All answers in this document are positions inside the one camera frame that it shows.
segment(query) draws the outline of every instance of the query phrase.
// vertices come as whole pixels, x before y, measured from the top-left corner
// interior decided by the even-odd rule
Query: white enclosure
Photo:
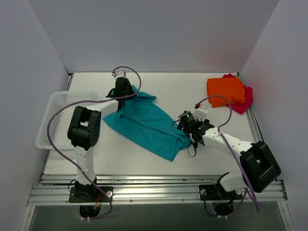
[[[47,152],[35,146],[49,96],[64,90],[66,70],[25,0],[0,2],[1,230],[14,231]]]
[[[67,70],[238,72],[278,0],[29,0]]]
[[[41,176],[47,152],[35,147],[35,137],[49,96],[66,87],[67,71],[128,65],[147,73],[241,72],[254,89],[252,108],[264,140],[281,166],[295,229],[305,230],[307,12],[306,0],[2,1],[2,229],[18,229]],[[199,91],[204,94],[205,85]],[[49,161],[46,171],[58,163]]]

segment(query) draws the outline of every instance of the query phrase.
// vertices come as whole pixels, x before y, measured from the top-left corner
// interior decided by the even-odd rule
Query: black bracket
[[[107,198],[104,195],[102,195],[102,198],[100,199],[100,202],[109,202],[113,199],[113,187],[111,186],[102,186],[100,187],[107,195],[110,194],[110,197]],[[75,187],[71,188],[71,193],[69,195],[69,203],[88,203],[88,202],[96,202],[96,196],[93,197],[92,195],[88,194],[85,195],[84,193],[81,193],[76,190]]]
[[[242,195],[237,195],[235,191],[222,193],[218,184],[206,184],[199,185],[199,195],[201,201],[229,201],[229,200],[241,200]]]

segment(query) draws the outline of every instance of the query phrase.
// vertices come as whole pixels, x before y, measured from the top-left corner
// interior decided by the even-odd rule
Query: cable
[[[69,182],[67,189],[69,190],[69,192],[71,192],[71,190],[69,189],[69,186],[71,186],[71,184],[73,183],[73,181],[75,181],[76,179],[71,180],[71,182]]]
[[[173,130],[173,132],[175,133],[175,134],[177,134],[176,132],[175,132],[175,130],[173,129],[173,125],[176,123],[176,122],[179,122],[180,120],[178,119],[178,120],[176,120],[176,121],[173,121],[172,122],[172,130]],[[189,137],[188,135],[180,135],[180,134],[177,134],[178,136],[182,136],[182,137]]]
[[[52,142],[52,139],[51,139],[51,136],[50,136],[50,126],[51,126],[51,123],[52,123],[52,121],[54,120],[54,118],[55,118],[58,114],[60,114],[60,112],[62,112],[63,110],[65,110],[66,108],[68,108],[68,107],[70,107],[70,106],[73,106],[73,105],[76,105],[76,104],[79,104],[79,103],[104,103],[104,102],[107,102],[107,101],[124,99],[124,98],[132,97],[132,96],[136,95],[136,94],[139,92],[140,88],[141,88],[141,78],[140,78],[139,74],[138,74],[133,68],[130,68],[130,67],[128,67],[128,66],[118,66],[117,68],[115,68],[115,69],[112,71],[112,73],[115,73],[115,71],[116,71],[117,69],[119,69],[119,68],[127,68],[127,69],[133,71],[133,72],[137,75],[137,77],[138,77],[138,79],[139,79],[139,82],[140,82],[140,85],[139,85],[139,87],[138,87],[138,89],[137,89],[136,92],[134,92],[134,93],[131,94],[131,95],[121,96],[121,97],[115,97],[115,98],[111,98],[111,99],[108,99],[108,100],[100,100],[100,101],[95,101],[95,100],[82,100],[82,101],[78,101],[78,102],[74,102],[74,103],[68,104],[67,106],[65,106],[65,107],[61,108],[59,111],[57,111],[57,112],[50,118],[50,120],[49,120],[49,122],[48,122],[48,124],[47,124],[47,137],[48,137],[48,140],[49,140],[51,146],[52,146],[52,147],[55,149],[55,151],[56,151],[57,153],[59,153],[64,159],[68,160],[68,161],[71,162],[73,165],[75,165],[75,166],[80,170],[80,172],[83,174],[83,176],[84,176],[95,188],[97,188],[97,189],[103,194],[103,196],[106,197],[106,198],[109,198],[109,197],[107,196],[107,194],[106,194],[97,184],[95,184],[93,181],[91,181],[91,179],[84,173],[84,171],[83,171],[83,169],[80,167],[80,165],[78,165],[78,164],[75,163],[71,158],[69,158],[68,156],[66,156],[65,154],[63,154],[63,153],[55,146],[55,144]],[[101,214],[101,215],[98,215],[98,216],[96,216],[96,217],[90,218],[90,219],[98,219],[98,218],[102,218],[102,217],[105,217],[106,215],[108,215],[108,214],[111,212],[111,210],[112,210],[112,203],[111,203],[111,200],[110,200],[110,199],[109,199],[109,204],[110,204],[110,208],[109,208],[109,210],[108,210],[107,212],[105,212],[105,213],[103,213],[103,214]]]
[[[231,116],[232,116],[232,107],[231,107],[231,104],[230,104],[229,100],[228,100],[227,98],[223,97],[222,95],[212,95],[212,96],[209,96],[209,97],[206,97],[206,98],[202,99],[199,103],[202,103],[203,101],[208,100],[208,99],[213,98],[213,97],[221,97],[221,98],[223,98],[225,101],[227,101],[227,103],[228,103],[228,106],[229,106],[229,109],[230,109],[229,117],[228,117],[228,119],[227,119],[226,122],[224,122],[223,124],[221,124],[221,125],[219,125],[219,126],[217,127],[217,130],[218,130],[218,132],[220,133],[220,135],[221,135],[221,137],[223,138],[223,140],[225,141],[225,143],[226,143],[228,149],[230,150],[230,152],[231,152],[233,158],[235,159],[235,161],[236,161],[238,167],[240,168],[240,170],[241,170],[241,172],[242,172],[242,175],[243,175],[243,177],[244,177],[244,179],[245,179],[245,181],[246,181],[246,184],[247,184],[247,186],[248,186],[248,188],[249,188],[249,190],[250,190],[250,192],[251,192],[251,194],[252,194],[252,201],[255,203],[256,209],[257,209],[257,211],[259,212],[259,211],[260,211],[260,209],[259,209],[259,204],[258,204],[258,201],[257,201],[257,198],[256,198],[256,194],[255,194],[255,192],[254,192],[254,190],[253,190],[253,188],[252,188],[252,185],[251,185],[251,183],[250,183],[250,181],[249,181],[249,179],[248,179],[248,177],[247,177],[247,175],[246,175],[246,173],[245,173],[245,171],[244,171],[244,169],[243,169],[243,167],[242,167],[242,165],[241,165],[239,159],[237,158],[237,156],[236,156],[234,150],[231,148],[231,146],[230,146],[229,142],[227,141],[226,137],[220,132],[220,128],[221,128],[222,126],[225,126],[226,124],[228,124],[228,122],[230,121]]]
[[[206,203],[205,203],[205,192],[204,192],[204,194],[203,194],[203,204],[204,204],[205,211],[206,211],[206,213],[207,213],[209,216],[211,216],[211,217],[216,217],[216,216],[218,216],[218,214],[210,214],[210,213],[208,212],[208,210],[207,210],[207,208],[206,208]]]
[[[190,155],[189,154],[189,147],[190,146],[193,146],[193,149],[194,149],[194,155]],[[191,141],[191,143],[188,145],[188,147],[187,147],[187,154],[188,154],[188,156],[189,157],[191,157],[191,158],[194,158],[196,155],[197,155],[197,149],[196,149],[196,147],[194,146],[194,143]]]

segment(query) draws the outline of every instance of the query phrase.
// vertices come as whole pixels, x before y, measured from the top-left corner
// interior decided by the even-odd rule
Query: purple cable
[[[243,197],[242,197],[242,199],[241,199],[239,205],[233,210],[233,212],[231,212],[230,214],[228,214],[226,217],[229,217],[229,216],[233,215],[233,214],[238,210],[238,208],[242,205],[242,203],[243,203],[243,201],[244,201],[245,196],[246,196],[247,193],[249,193],[249,192],[248,192],[248,189],[245,190],[245,193],[244,193],[244,195],[243,195]],[[216,211],[215,211],[215,207],[218,206],[218,205],[221,205],[221,204],[216,204],[216,205],[213,206],[214,212],[216,212]]]
[[[257,198],[256,198],[256,194],[255,194],[255,192],[254,192],[254,190],[253,190],[253,188],[252,188],[252,185],[251,185],[251,183],[250,183],[250,181],[249,181],[249,179],[248,179],[248,177],[247,177],[247,175],[246,175],[246,173],[245,173],[243,167],[241,166],[241,162],[240,162],[239,159],[237,158],[237,156],[236,156],[234,150],[231,148],[231,146],[230,146],[229,142],[227,141],[226,137],[220,132],[220,128],[221,128],[222,126],[225,126],[226,124],[228,124],[228,122],[230,121],[231,116],[232,116],[232,107],[231,107],[231,104],[230,104],[229,100],[228,100],[227,98],[223,97],[222,95],[212,95],[212,96],[209,96],[209,97],[204,98],[204,99],[201,100],[199,103],[202,103],[203,101],[208,100],[208,99],[213,98],[213,97],[221,97],[221,98],[223,98],[225,101],[227,101],[227,103],[228,103],[228,106],[229,106],[229,109],[230,109],[229,117],[228,117],[228,119],[227,119],[226,122],[224,122],[223,124],[221,124],[221,125],[219,125],[219,126],[217,127],[217,130],[218,130],[218,132],[220,133],[220,135],[221,135],[221,137],[223,138],[223,140],[225,141],[225,143],[226,143],[228,149],[230,150],[230,152],[231,152],[233,158],[235,159],[235,161],[236,161],[238,167],[240,168],[240,170],[241,170],[241,172],[242,172],[242,175],[243,175],[243,177],[244,177],[244,179],[245,179],[245,181],[246,181],[246,184],[247,184],[247,186],[248,186],[248,188],[249,188],[249,190],[250,190],[250,192],[251,192],[251,194],[252,194],[252,195],[251,195],[251,196],[252,196],[252,201],[255,203],[256,209],[257,209],[257,211],[259,212],[260,209],[259,209],[259,204],[258,204],[258,201],[257,201]]]
[[[128,98],[128,97],[131,97],[131,96],[134,96],[136,95],[140,88],[141,88],[141,78],[139,76],[139,74],[137,73],[137,71],[135,71],[134,69],[128,67],[128,66],[118,66],[117,68],[115,68],[112,73],[115,73],[115,71],[119,68],[127,68],[131,71],[133,71],[139,78],[139,82],[140,82],[140,85],[137,89],[136,92],[134,92],[133,94],[131,95],[128,95],[128,96],[121,96],[121,97],[116,97],[116,98],[111,98],[111,99],[108,99],[108,100],[100,100],[100,101],[95,101],[95,100],[82,100],[82,101],[78,101],[78,102],[74,102],[74,103],[71,103],[71,104],[68,104],[67,106],[61,108],[59,111],[57,111],[49,120],[48,124],[47,124],[47,137],[48,137],[48,140],[51,144],[51,146],[55,149],[55,151],[57,151],[57,153],[59,153],[63,158],[65,158],[66,160],[68,160],[69,162],[71,162],[73,165],[75,165],[80,171],[81,173],[83,174],[83,176],[95,187],[97,188],[106,198],[109,198],[106,193],[97,185],[95,184],[93,181],[91,181],[91,179],[84,173],[83,169],[80,167],[80,165],[78,165],[77,163],[75,163],[72,159],[70,159],[69,157],[67,157],[65,154],[63,154],[56,146],[55,144],[52,142],[52,139],[50,137],[50,126],[51,126],[51,123],[52,121],[54,120],[54,118],[60,113],[62,112],[63,110],[65,110],[66,108],[70,107],[70,106],[73,106],[73,105],[76,105],[76,104],[79,104],[79,103],[104,103],[104,102],[107,102],[107,101],[112,101],[112,100],[119,100],[119,99],[124,99],[124,98]],[[102,218],[104,216],[106,216],[107,214],[109,214],[112,210],[112,203],[111,203],[111,200],[109,199],[109,204],[110,204],[110,208],[107,212],[99,215],[99,216],[96,216],[94,218],[90,218],[90,219],[98,219],[98,218]]]

